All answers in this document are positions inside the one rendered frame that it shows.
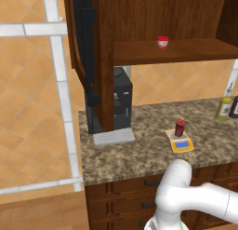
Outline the black coffee machine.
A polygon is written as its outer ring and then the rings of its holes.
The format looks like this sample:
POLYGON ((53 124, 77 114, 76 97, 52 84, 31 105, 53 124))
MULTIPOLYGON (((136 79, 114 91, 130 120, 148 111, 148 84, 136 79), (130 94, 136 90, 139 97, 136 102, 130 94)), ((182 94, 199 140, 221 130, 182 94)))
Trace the black coffee machine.
POLYGON ((88 133, 96 146, 133 142, 136 138, 131 129, 133 85, 123 67, 113 68, 113 131, 103 132, 92 107, 86 104, 88 133))

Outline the wooden drawer front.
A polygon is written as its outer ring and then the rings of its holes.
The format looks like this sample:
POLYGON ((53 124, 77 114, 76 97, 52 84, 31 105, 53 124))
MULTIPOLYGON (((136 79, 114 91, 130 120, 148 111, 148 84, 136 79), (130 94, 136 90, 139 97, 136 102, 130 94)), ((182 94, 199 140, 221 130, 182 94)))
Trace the wooden drawer front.
POLYGON ((141 178, 135 178, 130 180, 118 181, 108 184, 108 188, 112 191, 113 194, 124 194, 129 192, 136 192, 146 189, 155 188, 155 186, 145 186, 144 181, 148 180, 150 182, 161 181, 163 175, 152 175, 152 176, 145 176, 141 178))
POLYGON ((111 212, 113 214, 126 214, 143 209, 141 203, 155 204, 155 193, 142 194, 137 196, 125 196, 121 199, 114 200, 111 203, 111 212))
POLYGON ((137 216, 126 217, 114 221, 112 223, 112 230, 143 230, 144 227, 139 226, 139 221, 148 222, 152 217, 152 213, 140 214, 137 216))

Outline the wooden wall cabinet with shelf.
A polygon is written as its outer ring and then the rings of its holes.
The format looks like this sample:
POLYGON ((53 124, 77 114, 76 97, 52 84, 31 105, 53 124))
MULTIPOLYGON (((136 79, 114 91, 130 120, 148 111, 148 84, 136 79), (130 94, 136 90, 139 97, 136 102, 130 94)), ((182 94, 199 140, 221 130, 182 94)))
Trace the wooden wall cabinet with shelf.
POLYGON ((238 59, 238 0, 113 0, 113 12, 115 65, 238 59))

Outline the red and white yogurt cup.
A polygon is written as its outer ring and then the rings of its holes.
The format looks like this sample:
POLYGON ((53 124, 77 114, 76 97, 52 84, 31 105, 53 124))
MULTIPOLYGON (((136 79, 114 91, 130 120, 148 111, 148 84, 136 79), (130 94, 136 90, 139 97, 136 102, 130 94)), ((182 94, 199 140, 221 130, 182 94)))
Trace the red and white yogurt cup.
POLYGON ((158 36, 157 37, 157 46, 160 49, 166 49, 168 45, 169 38, 167 36, 158 36))

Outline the white window frame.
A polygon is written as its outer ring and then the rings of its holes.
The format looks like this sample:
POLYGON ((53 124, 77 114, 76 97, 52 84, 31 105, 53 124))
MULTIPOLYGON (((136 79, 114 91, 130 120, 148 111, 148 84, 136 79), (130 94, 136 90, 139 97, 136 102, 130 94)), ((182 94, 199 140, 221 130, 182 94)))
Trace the white window frame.
POLYGON ((83 177, 80 174, 80 164, 73 128, 73 112, 66 71, 65 55, 63 50, 62 37, 67 35, 67 26, 64 21, 60 21, 58 10, 58 0, 43 0, 46 22, 41 23, 4 23, 0 24, 0 37, 16 38, 31 36, 48 36, 52 52, 54 72, 59 94, 59 104, 63 120, 64 134, 67 144, 67 154, 69 158, 71 177, 68 179, 57 180, 45 183, 35 183, 23 186, 0 189, 1 195, 9 195, 32 190, 58 187, 67 184, 73 185, 75 192, 83 190, 83 177))

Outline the yellow digital scale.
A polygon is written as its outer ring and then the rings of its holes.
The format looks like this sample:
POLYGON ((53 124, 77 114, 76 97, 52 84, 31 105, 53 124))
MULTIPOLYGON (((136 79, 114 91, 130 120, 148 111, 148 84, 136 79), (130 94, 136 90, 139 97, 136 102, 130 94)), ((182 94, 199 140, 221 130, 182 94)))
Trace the yellow digital scale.
POLYGON ((193 143, 186 132, 181 137, 175 135, 174 129, 165 131, 166 136, 170 140, 171 148, 174 153, 186 153, 193 150, 193 143))

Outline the dark red cup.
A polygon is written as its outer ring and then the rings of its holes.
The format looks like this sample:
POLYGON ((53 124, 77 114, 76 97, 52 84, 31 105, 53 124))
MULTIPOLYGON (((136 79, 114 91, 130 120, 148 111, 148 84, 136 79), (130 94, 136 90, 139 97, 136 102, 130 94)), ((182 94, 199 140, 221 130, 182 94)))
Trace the dark red cup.
POLYGON ((181 137, 183 135, 183 131, 185 129, 186 122, 182 119, 179 119, 176 121, 176 129, 175 129, 175 135, 177 137, 181 137))

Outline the wooden cabinet door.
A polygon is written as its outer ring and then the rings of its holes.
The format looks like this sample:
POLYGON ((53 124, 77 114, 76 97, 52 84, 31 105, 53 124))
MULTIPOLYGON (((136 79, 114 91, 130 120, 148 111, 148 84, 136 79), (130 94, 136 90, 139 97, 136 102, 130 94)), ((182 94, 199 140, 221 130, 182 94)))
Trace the wooden cabinet door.
POLYGON ((113 130, 113 0, 64 0, 72 68, 90 134, 113 130))

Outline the wooden base cabinet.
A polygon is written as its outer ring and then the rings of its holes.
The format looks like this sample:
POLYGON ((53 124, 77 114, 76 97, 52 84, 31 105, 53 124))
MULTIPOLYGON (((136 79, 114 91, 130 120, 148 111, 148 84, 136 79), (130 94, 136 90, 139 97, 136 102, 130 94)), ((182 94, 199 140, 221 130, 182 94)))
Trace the wooden base cabinet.
MULTIPOLYGON (((193 169, 191 186, 198 186, 202 183, 214 183, 238 192, 238 162, 193 169)), ((147 214, 149 212, 151 212, 152 215, 154 214, 155 208, 126 214, 113 214, 111 212, 111 203, 125 196, 156 193, 157 187, 124 194, 113 194, 108 188, 108 184, 109 183, 102 183, 86 187, 89 230, 112 230, 112 223, 119 219, 147 214)))

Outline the olive green bottle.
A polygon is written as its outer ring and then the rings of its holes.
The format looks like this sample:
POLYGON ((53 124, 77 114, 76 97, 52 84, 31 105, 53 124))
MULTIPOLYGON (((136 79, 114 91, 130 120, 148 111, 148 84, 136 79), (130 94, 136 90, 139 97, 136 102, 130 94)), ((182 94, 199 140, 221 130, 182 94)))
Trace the olive green bottle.
POLYGON ((226 117, 228 116, 232 103, 231 99, 232 85, 233 83, 230 84, 230 86, 226 91, 225 96, 219 102, 218 110, 216 113, 216 119, 218 120, 225 120, 226 117))

